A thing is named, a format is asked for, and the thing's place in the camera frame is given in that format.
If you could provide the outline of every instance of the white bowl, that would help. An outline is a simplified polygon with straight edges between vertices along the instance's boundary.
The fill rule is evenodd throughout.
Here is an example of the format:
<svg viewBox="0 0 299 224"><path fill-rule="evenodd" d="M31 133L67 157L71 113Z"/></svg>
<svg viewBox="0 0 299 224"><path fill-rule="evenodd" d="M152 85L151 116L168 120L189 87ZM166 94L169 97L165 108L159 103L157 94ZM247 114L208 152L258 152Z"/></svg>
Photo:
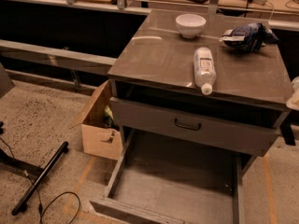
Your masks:
<svg viewBox="0 0 299 224"><path fill-rule="evenodd" d="M204 30L206 19L195 14L182 14L176 17L178 31L186 38L194 38Z"/></svg>

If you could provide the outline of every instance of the white bottle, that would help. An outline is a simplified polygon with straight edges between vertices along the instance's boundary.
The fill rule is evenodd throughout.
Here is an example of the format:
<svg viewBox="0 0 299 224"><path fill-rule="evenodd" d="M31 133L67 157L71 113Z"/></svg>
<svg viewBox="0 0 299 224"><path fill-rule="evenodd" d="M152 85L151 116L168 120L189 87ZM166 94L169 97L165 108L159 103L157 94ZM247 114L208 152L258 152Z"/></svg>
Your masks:
<svg viewBox="0 0 299 224"><path fill-rule="evenodd" d="M193 59L195 84L201 87L204 95L213 92L216 72L212 52L208 48L197 49Z"/></svg>

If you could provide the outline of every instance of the drawer front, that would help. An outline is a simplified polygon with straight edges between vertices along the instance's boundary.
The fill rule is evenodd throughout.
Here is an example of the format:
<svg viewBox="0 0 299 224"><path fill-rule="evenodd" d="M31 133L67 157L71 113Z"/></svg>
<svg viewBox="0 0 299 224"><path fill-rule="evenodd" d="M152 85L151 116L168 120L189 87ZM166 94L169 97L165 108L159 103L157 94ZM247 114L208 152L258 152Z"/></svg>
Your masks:
<svg viewBox="0 0 299 224"><path fill-rule="evenodd" d="M278 138L278 131L248 124L194 115L111 98L115 121L143 131L159 133L212 147L263 156Z"/></svg>

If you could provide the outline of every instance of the drawer handle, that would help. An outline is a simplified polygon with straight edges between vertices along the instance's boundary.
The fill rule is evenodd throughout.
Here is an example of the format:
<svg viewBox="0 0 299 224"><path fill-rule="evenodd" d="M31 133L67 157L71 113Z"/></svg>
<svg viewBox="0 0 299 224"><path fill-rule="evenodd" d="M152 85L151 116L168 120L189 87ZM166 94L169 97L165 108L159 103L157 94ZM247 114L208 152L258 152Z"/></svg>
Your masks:
<svg viewBox="0 0 299 224"><path fill-rule="evenodd" d="M175 125L178 126L179 128L187 129L187 130L192 130L192 131L199 131L200 128L202 127L202 124L199 123L197 127L190 127L187 124L182 124L178 122L178 119L175 119Z"/></svg>

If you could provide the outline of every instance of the bottle cap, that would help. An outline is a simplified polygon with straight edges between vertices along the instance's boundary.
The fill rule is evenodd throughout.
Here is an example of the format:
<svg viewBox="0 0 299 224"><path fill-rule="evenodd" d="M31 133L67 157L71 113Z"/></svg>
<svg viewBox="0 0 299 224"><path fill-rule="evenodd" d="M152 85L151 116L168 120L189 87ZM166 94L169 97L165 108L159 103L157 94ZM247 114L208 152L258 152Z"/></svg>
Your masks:
<svg viewBox="0 0 299 224"><path fill-rule="evenodd" d="M204 95L209 95L213 92L213 87L211 84L206 83L206 84L202 85L201 88L202 88L202 93Z"/></svg>

